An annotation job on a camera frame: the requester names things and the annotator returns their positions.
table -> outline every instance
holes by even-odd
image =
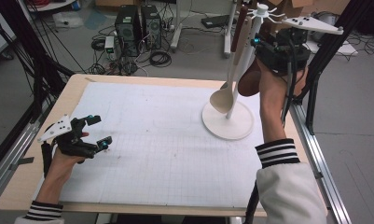
[[[58,102],[52,108],[43,124],[45,130],[51,123],[56,122],[64,113],[72,114],[78,100],[81,98],[85,87],[90,82],[125,83],[172,87],[194,87],[219,89],[222,81],[193,80],[176,78],[155,77],[108,77],[95,75],[74,75],[67,83]],[[285,131],[288,137],[294,138],[298,155],[302,161],[308,162],[303,146],[298,136],[298,131],[290,116],[286,118]],[[40,144],[36,139],[26,152],[24,158],[35,157],[33,163],[20,165],[6,189],[0,197],[2,210],[28,210],[31,204],[37,183],[42,176],[42,156]],[[103,204],[103,203],[64,203],[64,211],[94,212],[94,213],[128,213],[151,215],[190,215],[190,216],[244,216],[243,208],[215,208],[215,207],[186,207],[186,206],[157,206],[133,204]],[[256,216],[265,216],[262,209],[256,210]]]

floor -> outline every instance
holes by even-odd
[[[84,21],[83,26],[59,29],[56,35],[82,68],[87,69],[93,64],[91,38],[112,25],[116,14],[91,5],[83,7],[78,14]],[[203,17],[192,13],[184,24],[203,28],[200,24]],[[49,38],[60,63],[73,71],[81,71],[59,41],[53,35]],[[364,48],[362,43],[352,43],[356,49]],[[229,60],[224,58],[222,50],[220,33],[183,30],[176,53],[171,52],[170,66],[148,66],[133,76],[226,80]],[[0,58],[0,144],[32,101],[19,61]],[[343,56],[333,58],[320,79],[314,130],[351,221],[374,223],[374,54],[359,50],[350,61]],[[0,223],[13,223],[22,214],[0,211]],[[94,223],[95,220],[95,214],[65,213],[64,216],[71,223]],[[166,223],[179,222],[179,217],[166,218]],[[328,223],[334,222],[328,217]]]

white board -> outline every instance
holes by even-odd
[[[201,111],[215,89],[90,83],[72,118],[100,115],[85,142],[113,143],[76,165],[61,201],[246,207],[261,167],[259,96],[239,100],[256,119],[240,141],[211,135]]]

black and white striped sleeve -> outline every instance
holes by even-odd
[[[276,164],[299,163],[294,139],[286,138],[256,147],[262,168]]]
[[[60,219],[61,217],[62,205],[33,201],[29,212],[24,218],[35,221],[50,221]]]

